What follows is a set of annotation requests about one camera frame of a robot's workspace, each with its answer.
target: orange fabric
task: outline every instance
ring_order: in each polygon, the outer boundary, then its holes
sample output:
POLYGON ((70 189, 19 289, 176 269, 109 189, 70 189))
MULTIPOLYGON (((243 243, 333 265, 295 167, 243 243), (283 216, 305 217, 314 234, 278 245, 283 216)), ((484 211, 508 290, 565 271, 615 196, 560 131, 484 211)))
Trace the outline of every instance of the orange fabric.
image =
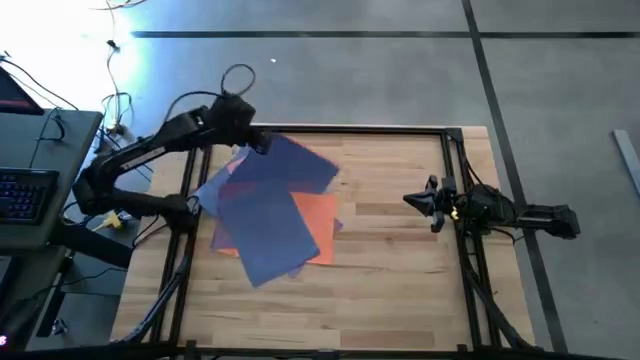
MULTIPOLYGON (((333 225, 336 217, 336 197, 333 194, 291 193, 298 211, 309 229, 320 255, 307 261, 312 264, 333 264, 333 225)), ((218 249, 218 252, 238 256, 236 249, 218 249)))

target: folded cloth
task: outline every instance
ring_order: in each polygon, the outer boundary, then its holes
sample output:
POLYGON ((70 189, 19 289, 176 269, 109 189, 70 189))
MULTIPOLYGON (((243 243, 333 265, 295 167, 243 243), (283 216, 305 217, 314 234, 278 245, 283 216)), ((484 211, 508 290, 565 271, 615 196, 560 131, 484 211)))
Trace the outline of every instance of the folded cloth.
POLYGON ((338 173, 331 161, 280 134, 274 134, 269 152, 250 150, 228 179, 231 183, 286 185, 291 192, 322 194, 338 173))
POLYGON ((220 219, 254 287, 318 255, 318 247, 286 188, 273 183, 258 184, 253 189, 225 196, 229 189, 233 187, 225 185, 220 190, 220 219))
MULTIPOLYGON (((338 219, 333 219, 333 234, 334 234, 334 236, 338 231, 340 231, 342 229, 342 226, 343 226, 342 223, 338 219)), ((326 246, 326 244, 319 245, 317 240, 314 239, 314 241, 316 241, 316 245, 320 249, 320 254, 322 255, 323 246, 326 246)), ((222 222, 218 222, 218 224, 216 224, 216 229, 213 232, 213 240, 211 241, 211 250, 212 251, 217 251, 217 252, 219 252, 221 254, 226 254, 226 255, 231 255, 231 256, 238 256, 238 250, 236 249, 235 245, 233 244, 233 240, 231 239, 231 234, 229 234, 229 232, 224 228, 224 224, 222 222)), ((319 258, 320 258, 320 255, 310 259, 309 261, 307 261, 307 263, 325 264, 326 265, 326 263, 324 263, 324 262, 317 261, 317 260, 321 260, 319 258)), ((289 277, 290 278, 295 278, 296 276, 298 276, 300 271, 302 271, 303 266, 304 265, 301 265, 298 268, 296 268, 296 269, 294 269, 292 271, 289 271, 289 277)))

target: black floor line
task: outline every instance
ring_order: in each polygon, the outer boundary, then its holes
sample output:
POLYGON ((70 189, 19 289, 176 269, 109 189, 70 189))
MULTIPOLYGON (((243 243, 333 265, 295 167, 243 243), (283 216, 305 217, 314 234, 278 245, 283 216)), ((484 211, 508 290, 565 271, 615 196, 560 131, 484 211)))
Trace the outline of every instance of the black floor line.
MULTIPOLYGON (((484 87, 485 95, 487 96, 487 102, 489 103, 489 111, 491 112, 491 117, 493 119, 493 125, 498 138, 498 145, 500 146, 500 152, 502 153, 502 158, 504 160, 507 178, 511 185, 513 199, 516 206, 522 207, 526 204, 524 190, 522 188, 522 182, 520 181, 520 175, 518 174, 516 161, 511 150, 511 144, 502 118, 502 112, 498 104, 498 97, 493 87, 493 81, 491 80, 487 58, 484 54, 482 40, 478 32, 478 24, 476 23, 473 15, 473 8, 471 7, 470 0, 462 0, 462 6, 467 18, 467 23, 469 24, 471 41, 476 54, 476 61, 478 62, 482 85, 484 87)), ((535 232, 524 231, 524 235, 529 259, 531 261, 531 267, 533 269, 533 276, 540 295, 542 311, 544 312, 553 350, 557 352, 568 352, 566 340, 560 324, 560 318, 558 316, 558 309, 556 308, 555 301, 553 300, 549 277, 547 276, 547 271, 544 267, 542 254, 540 253, 540 247, 538 245, 535 232)))
POLYGON ((640 38, 640 32, 481 32, 483 39, 633 39, 640 38))
POLYGON ((469 38, 466 31, 133 31, 135 38, 469 38))
MULTIPOLYGON (((133 31, 139 39, 253 39, 253 38, 445 38, 468 39, 468 31, 133 31)), ((630 39, 640 38, 640 32, 478 32, 483 39, 630 39)))

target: computer keyboard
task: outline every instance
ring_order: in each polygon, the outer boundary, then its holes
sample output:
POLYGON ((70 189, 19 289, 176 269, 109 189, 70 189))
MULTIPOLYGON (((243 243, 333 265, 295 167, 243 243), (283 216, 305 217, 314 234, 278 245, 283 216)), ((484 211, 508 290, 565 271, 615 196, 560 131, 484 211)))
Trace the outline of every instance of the computer keyboard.
POLYGON ((0 168, 0 224, 39 224, 58 175, 53 170, 0 168))

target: cable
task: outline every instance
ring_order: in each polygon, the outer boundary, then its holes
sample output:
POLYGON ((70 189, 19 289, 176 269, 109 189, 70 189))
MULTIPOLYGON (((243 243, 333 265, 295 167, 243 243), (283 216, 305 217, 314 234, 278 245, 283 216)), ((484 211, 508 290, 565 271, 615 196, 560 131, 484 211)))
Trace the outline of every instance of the cable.
POLYGON ((35 300, 35 299, 38 297, 38 295, 40 295, 41 293, 46 292, 46 291, 49 291, 49 290, 51 290, 51 289, 53 289, 53 288, 56 288, 57 286, 60 286, 60 287, 62 287, 62 286, 69 286, 69 285, 77 284, 77 283, 79 283, 79 282, 81 282, 81 281, 90 280, 90 279, 97 279, 97 278, 99 278, 100 276, 102 276, 102 275, 106 274, 106 273, 107 273, 107 272, 109 272, 109 271, 121 271, 121 272, 127 272, 127 270, 125 270, 125 269, 107 268, 107 269, 105 269, 105 270, 101 271, 100 273, 98 273, 98 274, 96 274, 96 275, 85 276, 85 277, 80 278, 80 279, 78 279, 78 280, 70 281, 70 282, 63 283, 63 284, 57 284, 57 285, 47 286, 47 287, 45 287, 45 288, 43 288, 43 289, 40 289, 40 290, 36 291, 35 293, 33 293, 33 295, 31 295, 31 296, 29 296, 29 297, 19 299, 18 301, 16 301, 16 302, 11 306, 11 308, 9 308, 9 310, 8 310, 5 314, 9 314, 9 313, 11 313, 11 312, 13 311, 13 309, 15 309, 15 307, 16 307, 20 302, 23 302, 23 301, 33 301, 33 300, 35 300))
POLYGON ((15 68, 17 68, 18 70, 22 71, 25 75, 27 75, 27 77, 29 79, 31 79, 31 81, 33 81, 34 84, 38 85, 39 87, 41 87, 44 91, 48 92, 49 94, 57 97, 58 99, 62 100, 64 103, 66 103, 67 105, 71 106, 74 110, 80 110, 78 109, 78 107, 76 107, 75 105, 73 105, 72 103, 68 102, 67 100, 65 100, 63 97, 61 97, 60 95, 54 93, 53 91, 47 89, 46 87, 44 87, 42 84, 40 84, 36 79, 33 78, 33 76, 31 76, 31 74, 29 74, 27 72, 27 70, 23 69, 22 67, 20 67, 19 65, 16 65, 15 63, 3 58, 0 60, 0 62, 5 62, 9 65, 14 66, 15 68))
POLYGON ((58 113, 56 114, 56 116, 54 116, 52 118, 52 120, 56 123, 56 125, 58 126, 58 130, 60 130, 60 136, 58 137, 54 137, 54 138, 50 138, 50 137, 39 137, 36 140, 42 141, 42 140, 49 140, 49 141, 62 141, 62 139, 64 139, 65 136, 65 131, 64 131, 64 126, 62 125, 62 118, 60 117, 60 112, 58 111, 58 113))
POLYGON ((31 155, 31 161, 29 161, 29 169, 31 169, 33 167, 33 161, 36 159, 36 154, 38 153, 38 148, 40 147, 40 141, 42 140, 62 140, 62 138, 64 138, 64 128, 62 127, 62 125, 60 123, 58 123, 58 126, 61 129, 61 136, 60 138, 44 138, 42 137, 42 135, 44 134, 45 129, 47 128, 47 124, 49 123, 49 120, 51 120, 51 116, 53 115, 54 112, 57 112, 60 108, 56 107, 51 109, 51 111, 49 112, 49 115, 47 116, 47 119, 44 121, 44 123, 42 124, 42 128, 40 129, 40 135, 38 135, 38 137, 36 138, 36 147, 35 149, 33 149, 33 154, 31 155))
MULTIPOLYGON (((453 141, 461 144, 461 141, 458 141, 458 139, 456 139, 455 137, 450 137, 453 141)), ((506 197, 503 193, 500 192, 500 190, 498 189, 491 189, 489 186, 485 185, 482 180, 480 180, 480 177, 478 176, 478 174, 475 172, 475 170, 473 170, 473 167, 471 166, 471 162, 469 162, 469 159, 467 158, 466 155, 464 155, 461 159, 461 162, 466 165, 467 169, 469 169, 469 172, 471 173, 471 175, 473 176, 473 178, 478 182, 478 184, 480 186, 482 186, 484 188, 484 190, 493 196, 496 197, 500 197, 502 199, 504 199, 506 201, 506 203, 509 205, 509 207, 511 208, 511 212, 512 212, 512 220, 515 220, 515 218, 518 216, 518 212, 516 211, 515 205, 513 204, 513 201, 511 201, 511 199, 509 199, 508 197, 506 197)))
POLYGON ((118 121, 122 121, 122 117, 124 116, 124 114, 127 113, 127 111, 131 110, 131 123, 133 123, 133 118, 134 118, 134 109, 133 109, 133 97, 131 96, 131 94, 129 94, 126 91, 122 91, 122 92, 118 92, 115 94, 111 94, 111 95, 107 95, 104 98, 102 98, 102 100, 100 101, 100 103, 102 104, 102 108, 104 109, 104 113, 105 115, 107 114, 108 108, 109 108, 109 104, 111 104, 111 100, 113 100, 114 98, 116 98, 116 101, 119 102, 119 97, 120 96, 126 96, 127 97, 127 108, 124 109, 124 111, 122 111, 120 114, 118 114, 118 121))
POLYGON ((54 103, 53 101, 49 100, 49 98, 47 98, 46 96, 44 96, 44 95, 40 94, 39 92, 37 92, 37 91, 36 91, 34 88, 32 88, 31 86, 29 86, 29 85, 25 84, 25 83, 24 83, 24 81, 20 80, 20 78, 19 78, 19 77, 15 76, 15 75, 13 75, 13 74, 11 74, 11 73, 8 73, 8 72, 7 72, 7 74, 9 74, 9 76, 11 76, 11 77, 13 78, 13 80, 15 80, 15 81, 19 82, 22 86, 24 86, 24 87, 26 87, 27 89, 31 90, 34 94, 36 94, 36 95, 40 96, 41 98, 43 98, 44 100, 46 100, 49 104, 53 105, 53 107, 59 107, 59 106, 58 106, 58 104, 56 104, 56 103, 54 103))
POLYGON ((169 109, 167 110, 167 114, 164 116, 164 121, 162 121, 162 123, 166 123, 167 120, 169 120, 169 117, 171 116, 171 112, 173 111, 173 108, 176 106, 176 104, 178 103, 178 101, 191 96, 191 95, 211 95, 211 96, 215 96, 218 98, 222 98, 224 96, 218 94, 218 93, 214 93, 212 91, 202 91, 202 90, 198 90, 198 91, 190 91, 188 93, 184 93, 180 96, 178 96, 175 100, 173 100, 173 102, 171 103, 171 105, 169 105, 169 109))
POLYGON ((502 230, 502 229, 499 229, 499 228, 496 228, 496 227, 488 227, 488 229, 489 229, 489 230, 492 230, 492 231, 497 231, 497 232, 499 232, 499 233, 502 233, 502 234, 507 235, 508 237, 510 237, 510 238, 511 238, 511 240, 513 240, 513 243, 514 243, 514 244, 516 243, 516 241, 518 241, 518 240, 520 240, 520 239, 524 238, 524 235, 523 235, 523 236, 520 236, 520 237, 518 237, 518 238, 516 238, 516 237, 515 237, 515 236, 513 236, 513 234, 512 234, 512 233, 510 233, 509 231, 502 230))
POLYGON ((115 47, 115 44, 113 46, 109 44, 109 55, 107 55, 107 72, 109 73, 109 78, 111 79, 113 88, 116 90, 113 96, 116 98, 115 99, 116 100, 115 127, 118 127, 120 125, 120 99, 118 98, 118 94, 120 93, 120 91, 118 90, 118 84, 116 84, 116 80, 113 77, 113 73, 111 72, 111 58, 113 57, 113 54, 116 53, 116 51, 117 51, 117 47, 115 47))
POLYGON ((134 238, 131 240, 131 248, 135 249, 138 244, 136 243, 136 240, 140 239, 140 241, 144 240, 145 238, 147 238, 148 236, 151 236, 152 234, 154 234, 156 231, 163 229, 167 226, 167 224, 164 224, 163 226, 160 226, 159 228, 153 230, 152 232, 146 234, 144 237, 142 236, 145 232, 147 232, 147 230, 149 230, 155 223, 158 222, 158 220, 160 220, 160 215, 156 215, 156 217, 151 221, 151 223, 149 223, 149 225, 147 225, 142 231, 140 231, 138 233, 138 235, 134 236, 134 238))
POLYGON ((140 4, 142 4, 143 2, 146 2, 147 0, 138 0, 138 1, 131 1, 131 0, 125 0, 124 3, 122 4, 112 4, 111 0, 107 0, 107 7, 106 8, 92 8, 91 10, 117 10, 117 9, 130 9, 134 6, 138 6, 140 4))
POLYGON ((60 222, 62 223, 62 225, 64 226, 86 226, 87 223, 89 223, 89 221, 93 220, 95 218, 95 216, 87 216, 85 217, 84 220, 82 220, 82 222, 75 222, 71 219, 67 218, 67 210, 69 210, 72 206, 74 205, 78 205, 77 201, 74 202, 70 202, 67 205, 65 205, 62 210, 60 210, 60 213, 58 214, 58 218, 60 219, 60 222))
POLYGON ((109 9, 109 13, 111 14, 111 41, 114 41, 116 37, 116 17, 115 15, 113 15, 113 7, 109 3, 109 0, 104 0, 104 2, 105 4, 107 4, 107 8, 109 9))
POLYGON ((251 82, 242 91, 239 91, 238 93, 236 93, 237 95, 244 95, 247 91, 249 91, 249 89, 251 89, 253 87, 253 84, 256 82, 256 72, 253 71, 253 68, 251 66, 249 66, 247 64, 234 64, 234 65, 231 65, 224 72, 224 74, 222 74, 222 79, 220 79, 220 91, 222 92, 223 95, 229 94, 229 92, 224 88, 224 81, 227 79, 227 75, 229 75, 231 73, 231 71, 233 71, 234 69, 238 69, 238 68, 245 68, 245 69, 249 70, 249 72, 251 72, 251 82))

